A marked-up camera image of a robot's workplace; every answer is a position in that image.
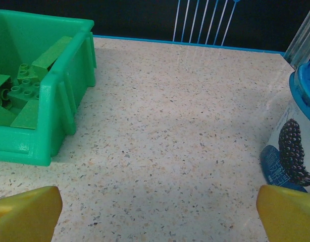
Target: blackberry image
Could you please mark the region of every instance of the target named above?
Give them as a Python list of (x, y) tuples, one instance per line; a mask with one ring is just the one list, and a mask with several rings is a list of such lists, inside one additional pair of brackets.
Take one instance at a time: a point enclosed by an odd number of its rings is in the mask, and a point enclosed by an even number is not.
[(303, 187), (310, 186), (310, 173), (305, 169), (301, 130), (297, 121), (291, 118), (284, 124), (278, 145), (280, 162), (290, 181)]

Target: printed label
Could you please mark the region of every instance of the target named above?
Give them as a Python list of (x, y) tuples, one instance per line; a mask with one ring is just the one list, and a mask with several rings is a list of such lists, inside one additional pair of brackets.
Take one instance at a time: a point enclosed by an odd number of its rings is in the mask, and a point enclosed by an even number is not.
[(310, 193), (310, 120), (294, 100), (263, 149), (261, 164), (269, 184)]

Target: blue white container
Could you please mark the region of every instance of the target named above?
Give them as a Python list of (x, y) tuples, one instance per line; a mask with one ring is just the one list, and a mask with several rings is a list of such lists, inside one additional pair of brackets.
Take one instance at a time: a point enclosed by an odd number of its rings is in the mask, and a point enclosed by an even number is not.
[(310, 193), (310, 62), (290, 76), (290, 100), (261, 152), (268, 184)]

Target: green duplo brick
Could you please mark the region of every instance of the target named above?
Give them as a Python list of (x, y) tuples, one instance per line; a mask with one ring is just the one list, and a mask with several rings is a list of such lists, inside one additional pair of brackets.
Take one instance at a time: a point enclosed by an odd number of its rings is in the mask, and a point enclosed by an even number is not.
[(23, 108), (29, 100), (39, 99), (39, 82), (32, 83), (30, 79), (24, 79), (22, 84), (13, 86), (7, 94), (16, 108)]
[(42, 81), (43, 78), (47, 75), (53, 63), (62, 54), (71, 40), (71, 37), (63, 36), (47, 51), (45, 51), (37, 60), (33, 61), (32, 66), (40, 81)]
[(0, 75), (0, 106), (10, 109), (11, 101), (8, 97), (8, 92), (12, 86), (12, 80), (8, 75)]
[(18, 68), (17, 79), (19, 83), (22, 83), (23, 80), (29, 79), (32, 83), (39, 82), (38, 76), (35, 73), (33, 67), (30, 67), (28, 64), (21, 64)]
[(36, 129), (38, 121), (38, 100), (29, 100), (10, 127)]
[(0, 106), (0, 126), (10, 126), (16, 115)]

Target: terrazzo surface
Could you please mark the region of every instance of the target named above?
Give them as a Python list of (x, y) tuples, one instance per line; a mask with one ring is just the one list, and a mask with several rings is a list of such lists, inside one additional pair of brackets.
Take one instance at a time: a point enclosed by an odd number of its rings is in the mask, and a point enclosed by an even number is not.
[(0, 198), (58, 186), (53, 241), (268, 241), (259, 154), (291, 98), (280, 55), (96, 38), (96, 86), (50, 167), (0, 162)]

